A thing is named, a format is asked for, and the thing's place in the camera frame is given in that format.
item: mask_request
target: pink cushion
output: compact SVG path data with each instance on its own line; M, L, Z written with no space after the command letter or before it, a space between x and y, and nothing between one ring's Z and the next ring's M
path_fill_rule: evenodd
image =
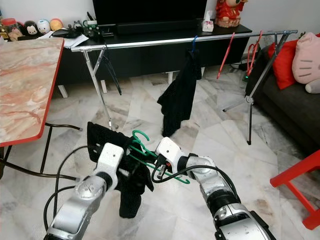
M320 38L308 32L296 44L292 62L292 73L295 80L308 84L320 78Z

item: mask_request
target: black towel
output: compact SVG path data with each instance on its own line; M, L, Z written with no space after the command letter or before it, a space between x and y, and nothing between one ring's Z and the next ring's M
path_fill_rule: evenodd
M190 118L196 82L201 78L199 51L189 50L183 69L157 101L162 106L162 136L170 137L180 128L183 120Z
M128 219L136 216L141 204L141 195L145 192L145 186L151 191L154 190L147 166L126 154L128 145L132 144L132 140L133 137L127 137L121 132L112 131L92 122L88 122L87 124L88 145L95 146L96 144L100 144L104 146L106 143L111 143L124 149L124 155L118 168L127 171L129 175L126 176L121 171L117 171L118 184L115 189L121 192L119 215L122 218ZM137 143L133 144L133 146L141 149L141 146ZM96 163L100 153L95 153L93 149L89 149L88 152L90 159ZM154 157L145 157L136 151L131 151L130 154L145 162L155 162Z

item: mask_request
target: green hanger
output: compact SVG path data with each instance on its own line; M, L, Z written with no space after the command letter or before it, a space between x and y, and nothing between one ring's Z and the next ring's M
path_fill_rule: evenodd
M145 145L141 142L141 140L136 136L136 133L141 134L142 136L144 136L147 141L150 141L150 139L149 139L148 135L145 134L143 131L140 131L140 130L133 130L133 131L132 131L132 135L133 135L133 138L134 138L134 140L132 141L132 143L137 143L137 144L141 145L142 149L143 149L145 152L137 149L136 147L134 147L134 146L132 146L132 145L129 145L129 148L131 148L132 150L137 151L138 153L142 154L143 156L149 156L149 155L151 155L151 156L153 156L153 157L155 157L155 158L158 157L156 154L154 154L152 151L150 151L149 149L147 149L147 148L145 147Z
M129 156L130 156L131 158L133 158L134 160L137 160L139 163L144 164L144 165L146 165L146 166L148 166L148 167L150 167L150 168L152 168L152 169L155 169L155 166L153 166L153 165L151 165L151 164L149 164L149 163L146 163L146 162L144 162L144 161L136 158L135 156L133 156L133 155L131 155L131 154L129 154ZM167 173L167 172L165 172L164 174L167 175L167 176L171 176L171 174L170 174L170 173ZM183 180L183 179L181 179L181 178L179 178L179 177L177 177L177 176L174 177L174 179L178 180L179 182L182 182L183 184L190 184L190 181L189 181L188 179Z
M153 157L155 157L155 158L158 157L154 152L150 151L149 149L147 149L147 148L145 147L145 145L141 142L141 140L136 136L137 133L138 133L138 134L141 134L142 136L144 136L147 141L149 141L150 139L149 139L148 135L145 134L143 131L140 131L140 130L133 130L133 131L132 131L132 136L133 136L133 138L134 138L134 140L132 141L132 143L137 143L137 144L139 144L145 152L141 151L140 149L137 149L136 147L134 147L134 146L132 146L132 145L129 145L128 147L131 148L132 150L137 151L138 153L140 153L140 154L142 154L142 155L144 155L144 156L150 156L150 155L151 155L151 156L153 156ZM148 164L148 163L146 163L146 162L138 159L137 157L135 157L135 156L133 156L133 155L131 155L131 154L129 154L129 156L130 156L131 158L133 158L134 160L137 160L137 161L140 162L141 164L144 164L144 165L146 165L146 166L148 166L148 167L150 167L150 168L152 168L152 169L155 169L155 167L154 167L153 165ZM167 172L165 172L164 174L167 175L167 176L171 176L171 174L170 174L170 173L167 173ZM190 184L190 181L189 181L188 179L183 180L183 179L180 179L179 177L175 177L175 179L178 180L178 181L180 181L180 182L182 182L182 183L184 183L184 184Z

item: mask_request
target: floor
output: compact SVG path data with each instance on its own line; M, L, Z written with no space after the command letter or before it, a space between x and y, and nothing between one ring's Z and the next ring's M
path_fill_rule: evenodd
M270 226L277 240L319 240L320 227L306 229L302 220L308 216L295 196L285 187L273 188L269 180L279 172L303 159L294 141L263 111L253 110L252 145L246 143L247 108L239 105L228 112L221 109L243 99L246 83L242 72L229 67L216 80L217 67L206 68L197 82L190 120L184 121L172 139L185 152L210 156L218 167L233 180L242 203L255 210ZM122 96L112 82L104 95L118 130L127 136L132 130L144 131L154 150L160 141L162 119L158 97L168 87L166 74L120 79ZM69 98L55 91L47 118L53 124L72 124L80 132L61 128L52 132L45 172L56 173L60 162L74 148L86 144L87 122L107 125L93 84L66 86ZM16 145L9 161L38 171L46 144L45 130L37 141ZM83 177L95 164L88 152L74 154L63 167L64 174ZM306 174L294 183L311 202L320 207L320 174ZM0 239L42 240L45 235L43 208L54 191L54 179L29 176L6 167L0 181ZM60 187L73 185L62 180ZM71 191L59 195L58 204L68 199ZM214 238L212 216L200 194L199 185L192 181L184 185L176 180L156 184L142 196L142 205L134 219L119 217L120 194L105 196L93 215L85 240L211 240ZM52 205L48 221L52 220Z

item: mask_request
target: clothes drying rack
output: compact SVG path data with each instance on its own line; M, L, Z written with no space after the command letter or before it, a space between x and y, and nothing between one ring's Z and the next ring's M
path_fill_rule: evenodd
M270 70L272 64L274 63L278 53L282 49L283 45L285 44L286 40L288 39L289 35L298 33L298 30L283 30L283 31L267 31L262 34L262 36L274 36L274 54L269 59L267 65L265 66L265 69L263 70L260 78L258 79L257 83L255 84L253 90L249 95L246 95L243 100L240 102L236 102L235 104L232 104L229 107L226 107L223 109L224 112L244 103L247 103L248 105L248 123L247 123L247 136L246 141L249 145L251 145L251 133L252 133L252 108L254 104L254 95L256 90L258 89L260 83L264 80L266 77L268 71ZM226 34L226 35L215 35L215 36L200 36L196 39L194 37L187 37L187 38L178 38L178 39L166 39L166 40L155 40L155 41L140 41L140 42L128 42L128 43L116 43L116 44L107 44L107 45L92 45L92 46L78 46L71 48L72 52L82 52L84 59L86 61L86 65L88 67L88 70L90 72L94 87L96 89L96 92L98 94L98 97L100 99L101 105L103 107L104 114L106 115L108 119L108 125L109 128L112 129L113 122L112 118L109 115L105 100L103 98L103 94L100 88L100 85L98 84L97 78L96 78L96 72L99 68L99 65L101 63L103 54L106 49L125 49L125 48L140 48L140 47L149 47L149 46L157 46L157 45L168 45L168 44L181 44L181 43L191 43L193 40L196 42L205 42L205 41L215 41L215 40L225 40L225 39L231 39L233 36L234 39L240 39L240 38L250 38L250 37L259 37L259 33L238 33L238 34ZM100 51L100 54L98 56L98 59L96 63L92 63L89 58L88 52L91 51Z

